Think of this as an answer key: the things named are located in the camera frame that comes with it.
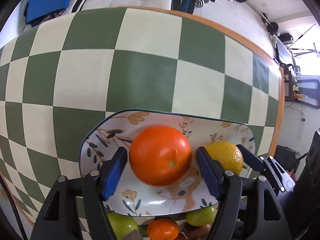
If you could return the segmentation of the yellow lemon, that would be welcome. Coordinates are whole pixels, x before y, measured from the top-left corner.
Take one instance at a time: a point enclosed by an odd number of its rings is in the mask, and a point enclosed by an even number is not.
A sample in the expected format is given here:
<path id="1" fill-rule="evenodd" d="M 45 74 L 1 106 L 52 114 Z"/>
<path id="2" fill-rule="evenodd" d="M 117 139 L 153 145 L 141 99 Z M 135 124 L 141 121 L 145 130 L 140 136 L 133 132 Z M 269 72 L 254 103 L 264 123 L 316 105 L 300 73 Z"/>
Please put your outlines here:
<path id="1" fill-rule="evenodd" d="M 244 158 L 236 145 L 228 141 L 215 142 L 204 147 L 213 160 L 217 160 L 225 170 L 239 175 L 243 169 Z"/>

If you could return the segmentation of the small green apple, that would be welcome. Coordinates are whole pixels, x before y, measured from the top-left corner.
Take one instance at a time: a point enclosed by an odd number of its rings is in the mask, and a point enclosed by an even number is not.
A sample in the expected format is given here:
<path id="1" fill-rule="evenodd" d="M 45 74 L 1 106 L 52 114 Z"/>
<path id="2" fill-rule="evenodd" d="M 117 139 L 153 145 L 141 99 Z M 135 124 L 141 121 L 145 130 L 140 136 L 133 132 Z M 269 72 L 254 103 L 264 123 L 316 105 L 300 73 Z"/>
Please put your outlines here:
<path id="1" fill-rule="evenodd" d="M 186 214 L 186 222 L 192 226 L 205 226 L 211 224 L 217 215 L 217 204 L 198 210 L 190 211 Z"/>

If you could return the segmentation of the large orange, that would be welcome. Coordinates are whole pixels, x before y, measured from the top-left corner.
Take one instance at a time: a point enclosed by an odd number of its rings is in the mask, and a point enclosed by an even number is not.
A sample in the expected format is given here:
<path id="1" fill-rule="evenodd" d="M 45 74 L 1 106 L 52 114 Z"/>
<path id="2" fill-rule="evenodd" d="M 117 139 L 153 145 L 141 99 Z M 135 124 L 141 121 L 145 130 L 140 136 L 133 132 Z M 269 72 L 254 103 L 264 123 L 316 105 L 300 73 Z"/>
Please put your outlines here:
<path id="1" fill-rule="evenodd" d="M 151 126 L 139 133 L 129 149 L 129 162 L 135 176 L 151 186 L 168 186 L 189 170 L 191 145 L 178 129 Z"/>

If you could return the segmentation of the large green apple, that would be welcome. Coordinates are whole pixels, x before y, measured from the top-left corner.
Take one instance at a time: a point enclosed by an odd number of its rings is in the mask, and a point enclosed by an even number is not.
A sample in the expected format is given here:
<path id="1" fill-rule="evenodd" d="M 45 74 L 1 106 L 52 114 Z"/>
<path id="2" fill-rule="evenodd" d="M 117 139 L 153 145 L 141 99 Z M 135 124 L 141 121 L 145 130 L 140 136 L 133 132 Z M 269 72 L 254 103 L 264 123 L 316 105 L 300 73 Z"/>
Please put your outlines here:
<path id="1" fill-rule="evenodd" d="M 138 230 L 138 224 L 131 216 L 111 212 L 107 214 L 107 217 L 117 239 L 122 239 L 131 231 Z"/>

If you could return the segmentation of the small orange mandarin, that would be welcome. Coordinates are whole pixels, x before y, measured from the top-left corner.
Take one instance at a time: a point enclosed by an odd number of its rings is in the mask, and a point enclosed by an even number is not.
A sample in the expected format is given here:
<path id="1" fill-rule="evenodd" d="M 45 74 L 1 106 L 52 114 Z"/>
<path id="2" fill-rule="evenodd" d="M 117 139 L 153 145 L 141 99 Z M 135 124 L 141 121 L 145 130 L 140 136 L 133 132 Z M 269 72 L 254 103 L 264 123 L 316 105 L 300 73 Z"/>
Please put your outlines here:
<path id="1" fill-rule="evenodd" d="M 151 240 L 175 239 L 180 233 L 180 227 L 172 219 L 161 218 L 151 222 L 146 233 Z"/>

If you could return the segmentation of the brown red apple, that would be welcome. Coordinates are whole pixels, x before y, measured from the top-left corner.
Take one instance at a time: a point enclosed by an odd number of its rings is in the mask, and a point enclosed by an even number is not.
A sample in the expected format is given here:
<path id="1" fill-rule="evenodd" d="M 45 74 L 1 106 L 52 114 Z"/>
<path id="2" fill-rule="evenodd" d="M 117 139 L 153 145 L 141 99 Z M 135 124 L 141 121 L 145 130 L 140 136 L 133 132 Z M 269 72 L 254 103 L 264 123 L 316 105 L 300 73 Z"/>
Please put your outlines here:
<path id="1" fill-rule="evenodd" d="M 207 224 L 205 226 L 193 226 L 185 223 L 183 227 L 183 232 L 187 239 L 205 239 L 211 230 L 212 224 Z"/>

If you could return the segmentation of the floral oval plate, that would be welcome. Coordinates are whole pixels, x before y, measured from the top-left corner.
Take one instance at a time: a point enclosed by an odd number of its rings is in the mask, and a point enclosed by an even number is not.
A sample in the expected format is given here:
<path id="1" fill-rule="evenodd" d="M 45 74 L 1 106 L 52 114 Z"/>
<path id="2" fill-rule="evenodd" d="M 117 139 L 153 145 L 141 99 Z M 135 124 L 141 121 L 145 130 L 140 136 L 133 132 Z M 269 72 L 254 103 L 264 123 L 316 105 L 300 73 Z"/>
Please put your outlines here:
<path id="1" fill-rule="evenodd" d="M 104 205 L 129 216 L 184 213 L 217 203 L 200 174 L 196 150 L 225 141 L 251 152 L 256 149 L 247 124 L 128 109 L 112 114 L 85 136 L 80 173 L 85 176 L 101 169 L 122 147 L 127 150 L 127 163 Z"/>

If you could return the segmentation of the green checkered tablecloth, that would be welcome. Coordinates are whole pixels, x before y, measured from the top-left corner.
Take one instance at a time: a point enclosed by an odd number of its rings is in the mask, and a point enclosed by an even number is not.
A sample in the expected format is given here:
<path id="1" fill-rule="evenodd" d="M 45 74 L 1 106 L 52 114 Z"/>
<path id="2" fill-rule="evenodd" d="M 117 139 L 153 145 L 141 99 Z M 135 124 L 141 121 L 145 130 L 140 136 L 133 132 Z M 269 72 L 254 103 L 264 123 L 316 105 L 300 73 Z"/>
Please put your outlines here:
<path id="1" fill-rule="evenodd" d="M 273 153 L 279 82 L 251 41 L 179 12 L 93 9 L 18 35 L 1 46 L 1 175 L 26 233 L 59 176 L 99 169 L 148 126 Z"/>

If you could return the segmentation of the floor barbell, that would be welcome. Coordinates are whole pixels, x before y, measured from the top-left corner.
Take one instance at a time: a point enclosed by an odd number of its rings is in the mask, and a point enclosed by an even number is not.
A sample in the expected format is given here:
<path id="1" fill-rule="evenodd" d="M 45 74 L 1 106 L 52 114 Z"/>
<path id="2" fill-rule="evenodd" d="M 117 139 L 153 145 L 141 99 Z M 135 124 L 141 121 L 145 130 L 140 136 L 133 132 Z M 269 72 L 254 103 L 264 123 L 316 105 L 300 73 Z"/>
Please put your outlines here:
<path id="1" fill-rule="evenodd" d="M 260 11 L 255 5 L 248 3 L 248 0 L 225 0 L 235 3 L 235 10 L 237 15 L 247 23 L 253 24 L 256 20 L 257 23 L 262 25 L 266 31 L 271 35 L 279 36 L 279 25 L 268 19 L 267 15 Z"/>

